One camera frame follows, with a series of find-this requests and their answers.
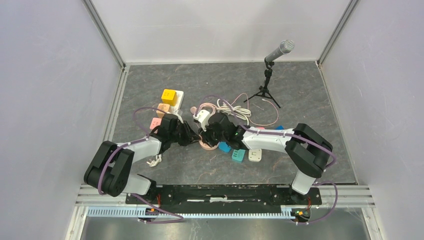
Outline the round pink socket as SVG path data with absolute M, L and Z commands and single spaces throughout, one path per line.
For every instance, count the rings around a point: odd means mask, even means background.
M 200 144 L 200 146 L 207 151 L 212 151 L 218 148 L 218 145 L 214 145 L 214 146 L 209 146 L 208 144 L 204 143 L 202 140 L 200 140 L 198 142 Z

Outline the blue plug adapter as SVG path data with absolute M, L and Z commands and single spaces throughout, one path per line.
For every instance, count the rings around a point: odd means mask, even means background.
M 218 149 L 224 153 L 229 153 L 232 150 L 232 148 L 226 142 L 220 142 L 218 144 Z

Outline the teal power strip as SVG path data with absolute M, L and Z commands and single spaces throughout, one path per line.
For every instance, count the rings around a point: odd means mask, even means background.
M 237 163 L 242 163 L 246 151 L 244 149 L 234 149 L 231 155 L 231 159 Z

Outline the pink cube plug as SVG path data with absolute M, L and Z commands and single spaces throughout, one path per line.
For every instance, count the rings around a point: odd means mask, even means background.
M 149 126 L 150 130 L 153 130 L 155 127 L 158 127 L 162 122 L 162 119 L 159 117 L 153 117 Z

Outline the white power strip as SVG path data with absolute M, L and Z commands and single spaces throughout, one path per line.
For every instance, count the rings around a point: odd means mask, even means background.
M 177 113 L 182 117 L 181 105 L 184 99 L 184 92 L 180 90 L 175 90 L 177 92 L 177 103 L 175 106 L 170 106 L 171 114 Z

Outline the white plug adapter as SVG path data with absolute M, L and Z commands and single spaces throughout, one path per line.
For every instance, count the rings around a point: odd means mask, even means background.
M 262 160 L 262 149 L 249 149 L 248 160 L 251 162 L 260 162 Z

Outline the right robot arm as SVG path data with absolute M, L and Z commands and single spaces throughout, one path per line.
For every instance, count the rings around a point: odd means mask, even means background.
M 234 150 L 269 150 L 287 154 L 297 167 L 289 189 L 289 199 L 302 204 L 309 198 L 310 188 L 336 160 L 333 146 L 305 123 L 289 129 L 259 129 L 235 125 L 227 114 L 211 114 L 201 110 L 193 115 L 200 125 L 202 142 L 210 147 L 226 143 Z

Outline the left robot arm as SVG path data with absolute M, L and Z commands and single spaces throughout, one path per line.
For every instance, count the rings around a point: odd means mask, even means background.
M 83 181 L 101 195 L 116 197 L 121 193 L 135 193 L 145 204 L 151 204 L 157 198 L 157 190 L 148 177 L 131 173 L 133 163 L 161 155 L 171 144 L 185 147 L 200 139 L 187 121 L 167 113 L 146 137 L 124 143 L 102 142 Z

